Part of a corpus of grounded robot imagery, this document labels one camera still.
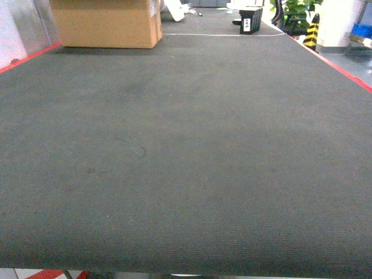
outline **potted plant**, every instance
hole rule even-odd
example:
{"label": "potted plant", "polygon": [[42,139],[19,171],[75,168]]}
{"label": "potted plant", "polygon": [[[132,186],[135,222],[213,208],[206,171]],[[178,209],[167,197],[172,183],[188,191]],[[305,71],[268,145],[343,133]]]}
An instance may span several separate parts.
{"label": "potted plant", "polygon": [[[286,0],[283,1],[284,17],[287,19],[291,16],[292,19],[299,19],[298,25],[304,28],[308,28],[309,24],[304,20],[307,16],[312,15],[315,11],[316,5],[321,5],[323,0]],[[275,9],[275,0],[270,0],[273,5],[272,10]]]}

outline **red edge trim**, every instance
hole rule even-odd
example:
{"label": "red edge trim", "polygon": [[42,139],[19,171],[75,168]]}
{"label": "red edge trim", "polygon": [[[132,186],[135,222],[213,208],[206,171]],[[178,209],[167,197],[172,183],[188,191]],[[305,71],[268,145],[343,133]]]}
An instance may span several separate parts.
{"label": "red edge trim", "polygon": [[80,273],[80,275],[76,279],[87,279],[87,277],[88,277],[88,272],[83,271],[82,273]]}
{"label": "red edge trim", "polygon": [[312,49],[308,48],[306,45],[303,45],[303,44],[300,44],[302,47],[304,47],[305,49],[307,49],[308,51],[310,51],[313,55],[315,55],[316,57],[318,57],[320,60],[322,60],[323,62],[326,62],[326,64],[330,65],[333,69],[339,71],[341,74],[343,74],[344,76],[346,76],[347,78],[351,79],[352,81],[354,81],[356,84],[359,84],[361,87],[363,87],[364,89],[368,90],[369,93],[372,93],[372,87],[370,85],[368,85],[367,83],[365,83],[363,80],[361,80],[360,78],[350,74],[348,71],[346,71],[345,69],[341,68],[340,66],[336,65],[335,63],[329,61],[327,58],[321,56],[319,53],[316,53],[315,51],[313,51]]}
{"label": "red edge trim", "polygon": [[27,279],[55,279],[58,276],[61,276],[63,274],[63,271],[61,270],[43,270],[41,272],[38,272],[30,277],[27,277]]}
{"label": "red edge trim", "polygon": [[9,66],[4,67],[4,68],[1,68],[0,69],[0,74],[2,74],[5,71],[10,70],[11,68],[14,68],[14,67],[18,66],[19,64],[22,64],[24,62],[29,61],[32,58],[35,58],[36,56],[39,56],[40,54],[46,53],[47,51],[50,51],[51,49],[54,49],[54,48],[58,47],[59,45],[61,45],[61,42],[57,42],[56,44],[51,45],[51,46],[49,46],[49,47],[47,47],[47,48],[45,48],[45,49],[43,49],[41,51],[38,51],[38,52],[36,52],[36,53],[34,53],[34,54],[32,54],[32,55],[24,58],[24,59],[21,59],[21,60],[17,61],[16,63],[13,63],[13,64],[11,64]]}

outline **white wall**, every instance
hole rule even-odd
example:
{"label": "white wall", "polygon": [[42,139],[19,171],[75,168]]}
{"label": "white wall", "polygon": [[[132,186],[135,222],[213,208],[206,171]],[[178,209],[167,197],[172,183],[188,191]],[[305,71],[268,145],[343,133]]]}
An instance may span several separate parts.
{"label": "white wall", "polygon": [[364,0],[324,0],[319,9],[320,25],[317,43],[323,47],[346,47]]}
{"label": "white wall", "polygon": [[0,68],[27,56],[6,1],[0,0]]}

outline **gray carpet mat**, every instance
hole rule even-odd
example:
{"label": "gray carpet mat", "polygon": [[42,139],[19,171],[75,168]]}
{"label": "gray carpet mat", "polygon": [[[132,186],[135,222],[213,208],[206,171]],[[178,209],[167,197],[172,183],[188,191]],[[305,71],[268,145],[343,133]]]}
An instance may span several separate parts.
{"label": "gray carpet mat", "polygon": [[58,47],[0,85],[0,267],[372,276],[372,95],[286,35]]}

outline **gray floor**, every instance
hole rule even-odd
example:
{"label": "gray floor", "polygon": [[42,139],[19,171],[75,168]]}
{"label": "gray floor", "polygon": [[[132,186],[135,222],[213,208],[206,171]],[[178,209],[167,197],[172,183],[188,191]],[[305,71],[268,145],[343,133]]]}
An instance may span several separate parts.
{"label": "gray floor", "polygon": [[321,55],[372,86],[372,54],[321,53]]}

